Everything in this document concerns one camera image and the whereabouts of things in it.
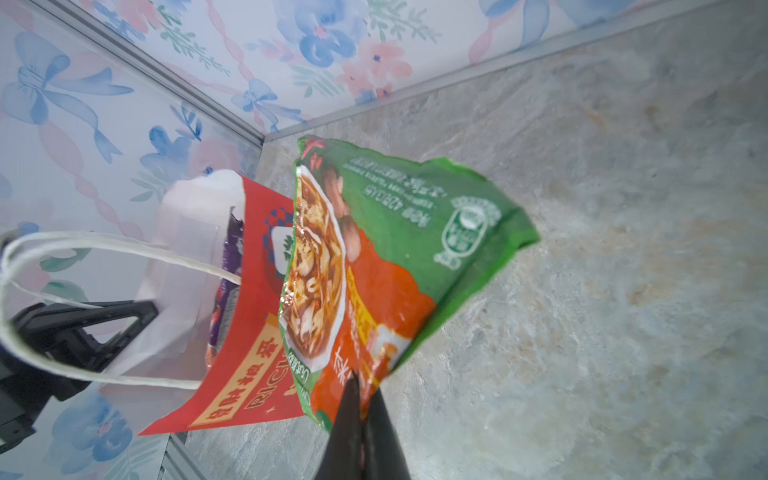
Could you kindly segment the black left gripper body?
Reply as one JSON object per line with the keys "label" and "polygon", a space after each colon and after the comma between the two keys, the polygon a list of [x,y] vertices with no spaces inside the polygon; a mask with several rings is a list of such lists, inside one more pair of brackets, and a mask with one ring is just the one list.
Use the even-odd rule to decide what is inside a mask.
{"label": "black left gripper body", "polygon": [[71,385],[63,377],[31,367],[1,348],[1,453],[36,432],[34,423],[51,398],[71,397]]}

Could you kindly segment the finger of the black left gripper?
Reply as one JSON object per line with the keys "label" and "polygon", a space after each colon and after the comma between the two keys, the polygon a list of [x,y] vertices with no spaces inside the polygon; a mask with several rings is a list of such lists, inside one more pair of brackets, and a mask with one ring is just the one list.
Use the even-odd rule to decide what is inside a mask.
{"label": "finger of the black left gripper", "polygon": [[101,372],[157,317],[151,301],[38,303],[11,323],[38,353],[65,365]]}

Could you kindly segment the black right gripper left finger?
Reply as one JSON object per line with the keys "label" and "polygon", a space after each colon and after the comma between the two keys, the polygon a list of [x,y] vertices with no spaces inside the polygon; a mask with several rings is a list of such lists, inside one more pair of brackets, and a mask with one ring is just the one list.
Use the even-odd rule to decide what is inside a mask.
{"label": "black right gripper left finger", "polygon": [[360,387],[355,375],[346,382],[342,400],[315,480],[360,480],[363,422]]}

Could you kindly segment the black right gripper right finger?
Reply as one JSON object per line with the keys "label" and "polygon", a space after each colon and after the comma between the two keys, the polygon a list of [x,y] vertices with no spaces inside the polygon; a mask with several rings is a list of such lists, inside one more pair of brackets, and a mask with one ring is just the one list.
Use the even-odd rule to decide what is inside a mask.
{"label": "black right gripper right finger", "polygon": [[362,427],[365,480],[411,480],[407,461],[381,390],[372,397]]}

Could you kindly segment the red paper gift bag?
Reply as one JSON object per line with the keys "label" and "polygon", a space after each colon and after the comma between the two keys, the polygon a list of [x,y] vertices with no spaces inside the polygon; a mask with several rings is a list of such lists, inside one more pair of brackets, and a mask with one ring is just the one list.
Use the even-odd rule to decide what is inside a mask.
{"label": "red paper gift bag", "polygon": [[[230,210],[244,222],[240,275],[222,268]],[[65,365],[38,353],[1,317],[1,345],[36,369],[88,384],[141,436],[297,418],[302,409],[283,350],[277,312],[292,235],[292,201],[231,170],[179,181],[165,194],[153,238],[95,232],[43,232],[8,244],[1,296],[19,276],[58,250],[99,257],[96,278],[123,281],[129,264],[144,270],[132,300],[151,301],[157,317],[103,371]],[[222,279],[240,286],[224,345],[208,369],[205,355]]]}

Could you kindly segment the purple Fox's berries bag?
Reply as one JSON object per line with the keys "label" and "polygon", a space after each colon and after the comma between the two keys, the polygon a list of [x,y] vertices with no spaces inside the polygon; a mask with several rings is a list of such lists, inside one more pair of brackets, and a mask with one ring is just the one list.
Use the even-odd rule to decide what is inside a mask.
{"label": "purple Fox's berries bag", "polygon": [[[230,210],[222,256],[222,268],[229,273],[240,275],[242,272],[243,240],[244,222],[233,214],[233,210]],[[215,363],[216,357],[221,351],[228,335],[239,291],[240,286],[238,284],[226,279],[221,280],[216,295],[215,308],[211,317],[206,347],[205,361],[208,369]]]}

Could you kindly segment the green orange soup packet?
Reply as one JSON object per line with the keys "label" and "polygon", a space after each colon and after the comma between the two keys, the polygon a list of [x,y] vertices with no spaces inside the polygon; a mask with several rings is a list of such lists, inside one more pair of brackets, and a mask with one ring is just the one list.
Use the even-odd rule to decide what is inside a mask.
{"label": "green orange soup packet", "polygon": [[415,162],[314,135],[298,149],[279,323],[302,410],[331,429],[350,379],[367,407],[539,234],[490,180],[448,158]]}

